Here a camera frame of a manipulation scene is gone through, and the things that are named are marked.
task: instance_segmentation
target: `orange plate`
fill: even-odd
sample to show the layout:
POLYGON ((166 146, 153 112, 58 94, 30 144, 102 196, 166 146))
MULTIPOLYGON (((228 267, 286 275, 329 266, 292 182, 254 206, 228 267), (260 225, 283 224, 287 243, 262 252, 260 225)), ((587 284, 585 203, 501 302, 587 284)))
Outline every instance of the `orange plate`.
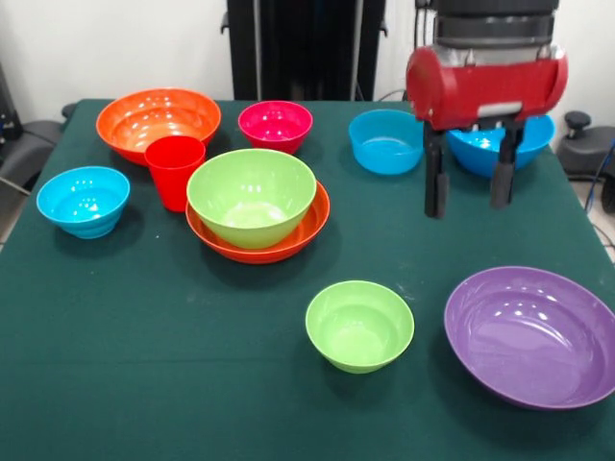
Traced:
POLYGON ((207 146, 222 112, 205 94, 181 88, 146 89, 106 106, 96 131, 126 160, 145 165, 145 149, 161 137, 186 135, 207 146))
POLYGON ((316 197, 312 202, 306 217, 301 221, 297 229, 287 236, 282 242, 264 250, 245 250, 227 243, 217 237, 209 228, 203 224, 201 218, 192 206, 188 204, 185 208, 185 217, 190 228, 196 233, 206 245, 220 253, 222 256, 233 261, 246 264, 270 264, 282 261, 299 253, 325 226, 329 218, 331 204, 329 195, 323 184, 317 184, 316 197))

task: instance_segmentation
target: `green tablecloth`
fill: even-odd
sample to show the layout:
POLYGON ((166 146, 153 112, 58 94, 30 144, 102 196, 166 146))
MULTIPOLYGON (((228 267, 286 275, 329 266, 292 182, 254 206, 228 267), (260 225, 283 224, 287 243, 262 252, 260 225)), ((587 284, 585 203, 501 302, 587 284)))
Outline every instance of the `green tablecloth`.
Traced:
MULTIPOLYGON (((78 240, 33 198, 0 254, 0 459, 615 459, 613 401, 564 413, 504 403, 462 369, 442 327, 455 286, 496 265, 556 271, 615 304, 611 263, 555 156, 519 173, 502 211, 448 158, 448 213, 434 221, 424 164, 382 178, 353 159, 349 122, 391 105, 307 103, 299 157, 332 216, 296 257, 253 267, 210 251, 161 207, 147 170, 103 144, 104 105, 77 107, 38 187, 81 165, 123 171, 133 191, 117 229, 78 240), (310 299, 344 279, 391 287, 416 319, 407 352, 369 376, 338 372, 305 334, 310 299)), ((248 146, 245 105, 220 104, 210 156, 248 146)))

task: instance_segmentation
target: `green bowl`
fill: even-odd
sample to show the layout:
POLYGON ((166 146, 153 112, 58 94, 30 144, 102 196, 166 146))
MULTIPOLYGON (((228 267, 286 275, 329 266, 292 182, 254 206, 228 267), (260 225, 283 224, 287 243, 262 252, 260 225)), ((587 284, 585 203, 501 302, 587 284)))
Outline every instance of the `green bowl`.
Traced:
POLYGON ((342 281, 318 293, 307 308, 307 336, 344 372, 364 374, 391 363, 414 336, 406 302, 370 281, 342 281))
POLYGON ((299 159, 267 149, 212 158, 188 181, 187 197, 203 223, 245 249, 282 241, 308 212, 316 178, 299 159))

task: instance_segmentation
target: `floor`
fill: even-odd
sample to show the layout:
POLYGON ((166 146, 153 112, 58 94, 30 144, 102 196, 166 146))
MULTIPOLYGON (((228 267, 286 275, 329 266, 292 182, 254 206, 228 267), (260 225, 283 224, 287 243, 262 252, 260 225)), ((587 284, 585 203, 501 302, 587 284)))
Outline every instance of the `floor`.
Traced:
POLYGON ((27 198, 0 182, 0 251, 9 239, 27 198))
MULTIPOLYGON (((578 200, 583 206, 589 192, 589 183, 573 182, 572 187, 577 192, 578 200)), ((604 244, 604 250, 615 263, 615 216, 609 216, 603 212, 600 204, 601 188, 600 184, 596 187, 595 196, 598 199, 589 213, 589 219, 604 244)), ((27 197, 0 182, 0 251, 10 238, 12 228, 19 219, 27 200, 27 197)))
MULTIPOLYGON (((577 192, 579 201, 585 206, 587 194, 589 193, 589 182, 572 182, 572 187, 575 189, 575 192, 577 192)), ((596 200, 589 212, 589 220, 594 225, 596 234, 604 244, 604 249, 613 263, 615 263, 615 216, 608 215, 603 211, 603 207, 600 203, 602 188, 601 184, 596 185, 596 191, 594 193, 596 200)))

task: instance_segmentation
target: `light blue bowl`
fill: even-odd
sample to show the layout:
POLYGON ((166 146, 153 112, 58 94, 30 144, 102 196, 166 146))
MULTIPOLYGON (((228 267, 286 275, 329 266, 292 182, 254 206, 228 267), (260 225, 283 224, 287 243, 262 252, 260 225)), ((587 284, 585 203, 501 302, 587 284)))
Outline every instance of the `light blue bowl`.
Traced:
MULTIPOLYGON (((523 168, 547 147, 555 135, 555 123, 549 115, 532 117, 526 124, 524 139, 517 151, 516 169, 523 168)), ((484 132, 447 133, 449 147, 456 159, 475 175, 491 178, 500 156, 504 128, 484 132)))
POLYGON ((380 175, 410 171, 423 156, 423 123, 402 110, 364 112, 348 133, 358 163, 380 175))
POLYGON ((38 192, 38 211, 79 238, 98 238, 113 230, 128 202, 131 185, 119 171, 85 166, 64 171, 38 192))

